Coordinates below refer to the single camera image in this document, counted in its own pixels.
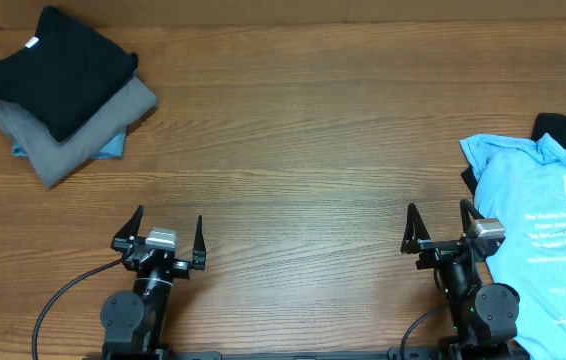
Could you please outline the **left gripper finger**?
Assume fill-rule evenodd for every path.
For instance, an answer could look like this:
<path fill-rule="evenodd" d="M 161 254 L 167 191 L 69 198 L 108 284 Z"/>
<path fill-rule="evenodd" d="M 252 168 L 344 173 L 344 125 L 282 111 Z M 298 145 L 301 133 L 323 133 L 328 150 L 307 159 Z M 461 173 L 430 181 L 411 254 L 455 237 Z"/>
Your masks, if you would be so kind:
<path fill-rule="evenodd" d="M 192 250 L 192 260 L 193 264 L 205 264 L 206 263 L 206 246 L 204 241 L 204 236 L 202 232 L 202 216 L 198 216 L 197 226 L 194 237 L 194 244 Z"/>
<path fill-rule="evenodd" d="M 138 234 L 142 221 L 144 206 L 139 205 L 132 217 L 114 235 L 114 241 L 127 241 Z"/>

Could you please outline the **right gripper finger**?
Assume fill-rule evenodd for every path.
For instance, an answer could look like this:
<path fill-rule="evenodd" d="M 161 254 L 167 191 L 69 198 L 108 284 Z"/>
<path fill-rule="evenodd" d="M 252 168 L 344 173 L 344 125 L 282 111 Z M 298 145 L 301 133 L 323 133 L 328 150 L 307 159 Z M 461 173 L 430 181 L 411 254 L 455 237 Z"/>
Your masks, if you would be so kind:
<path fill-rule="evenodd" d="M 402 253 L 419 253 L 431 242 L 422 217 L 414 203 L 407 207 L 406 227 L 400 251 Z"/>
<path fill-rule="evenodd" d="M 483 231 L 484 217 L 468 199 L 462 199 L 459 205 L 463 232 L 466 235 L 479 235 Z"/>

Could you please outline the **light blue printed t-shirt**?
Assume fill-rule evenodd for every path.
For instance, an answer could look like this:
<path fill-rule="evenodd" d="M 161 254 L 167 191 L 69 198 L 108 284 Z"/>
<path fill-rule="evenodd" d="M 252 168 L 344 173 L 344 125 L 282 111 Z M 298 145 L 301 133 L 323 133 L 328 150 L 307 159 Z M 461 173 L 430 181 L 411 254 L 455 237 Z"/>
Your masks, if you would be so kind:
<path fill-rule="evenodd" d="M 550 135 L 460 145 L 478 182 L 475 208 L 505 228 L 487 266 L 520 295 L 515 339 L 534 359 L 566 359 L 566 148 Z"/>

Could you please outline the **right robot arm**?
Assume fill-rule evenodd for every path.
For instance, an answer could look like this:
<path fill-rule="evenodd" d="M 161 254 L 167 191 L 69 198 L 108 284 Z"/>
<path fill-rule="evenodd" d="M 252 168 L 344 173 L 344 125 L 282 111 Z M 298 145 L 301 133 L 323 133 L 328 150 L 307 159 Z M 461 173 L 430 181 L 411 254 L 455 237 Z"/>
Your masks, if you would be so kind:
<path fill-rule="evenodd" d="M 517 335 L 520 295 L 502 283 L 485 285 L 477 265 L 495 255 L 505 241 L 505 228 L 486 218 L 467 199 L 459 203 L 463 232 L 457 240 L 434 241 L 417 206 L 407 207 L 400 251 L 416 254 L 419 270 L 431 269 L 445 304 L 415 320 L 404 333 L 398 350 L 408 359 L 407 340 L 425 320 L 448 310 L 455 334 L 443 337 L 429 351 L 431 359 L 527 359 L 512 349 Z"/>

